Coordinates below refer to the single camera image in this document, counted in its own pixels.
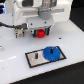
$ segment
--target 3d printed part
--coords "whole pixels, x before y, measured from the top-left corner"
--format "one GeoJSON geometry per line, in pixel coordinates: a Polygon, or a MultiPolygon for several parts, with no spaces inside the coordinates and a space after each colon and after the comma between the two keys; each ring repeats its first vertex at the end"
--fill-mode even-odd
{"type": "Polygon", "coordinates": [[[57,61],[60,58],[61,52],[56,47],[46,47],[43,50],[43,56],[48,61],[57,61]]]}

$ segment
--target wire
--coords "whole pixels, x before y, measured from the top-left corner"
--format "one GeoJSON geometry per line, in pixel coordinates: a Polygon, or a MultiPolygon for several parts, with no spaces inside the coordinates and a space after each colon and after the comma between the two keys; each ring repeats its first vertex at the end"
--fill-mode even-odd
{"type": "Polygon", "coordinates": [[[27,24],[26,23],[23,23],[22,25],[18,25],[18,26],[12,26],[12,25],[7,25],[7,24],[4,24],[2,22],[0,22],[0,27],[1,26],[5,26],[5,27],[8,27],[8,28],[17,28],[17,29],[26,29],[27,28],[27,24]]]}

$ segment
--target white surface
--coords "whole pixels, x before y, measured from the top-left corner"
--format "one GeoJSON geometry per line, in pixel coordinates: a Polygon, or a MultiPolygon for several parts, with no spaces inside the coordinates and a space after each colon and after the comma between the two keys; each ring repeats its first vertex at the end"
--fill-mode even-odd
{"type": "MultiPolygon", "coordinates": [[[[0,15],[0,21],[11,24],[12,16],[0,15]]],[[[0,46],[4,48],[4,51],[0,52],[0,84],[19,81],[84,61],[84,32],[70,20],[56,23],[50,35],[41,39],[33,38],[30,31],[25,31],[24,37],[15,38],[14,29],[0,27],[0,46]],[[60,46],[67,59],[29,68],[25,53],[47,46],[60,46]]]]}

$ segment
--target blue plastic part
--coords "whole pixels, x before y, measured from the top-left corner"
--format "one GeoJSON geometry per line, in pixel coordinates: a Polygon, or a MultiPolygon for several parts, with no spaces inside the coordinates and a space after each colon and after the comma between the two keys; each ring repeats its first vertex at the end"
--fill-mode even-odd
{"type": "Polygon", "coordinates": [[[60,58],[61,52],[58,48],[53,47],[53,53],[51,53],[51,46],[50,47],[46,47],[43,50],[43,56],[45,59],[47,59],[48,61],[57,61],[60,58]]]}

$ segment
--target blue printed object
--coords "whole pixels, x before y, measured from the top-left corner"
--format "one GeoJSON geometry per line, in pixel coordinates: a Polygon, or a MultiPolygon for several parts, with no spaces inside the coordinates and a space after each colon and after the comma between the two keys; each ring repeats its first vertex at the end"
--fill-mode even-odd
{"type": "Polygon", "coordinates": [[[48,61],[57,61],[60,58],[61,52],[56,47],[46,47],[43,50],[43,56],[48,61]]]}

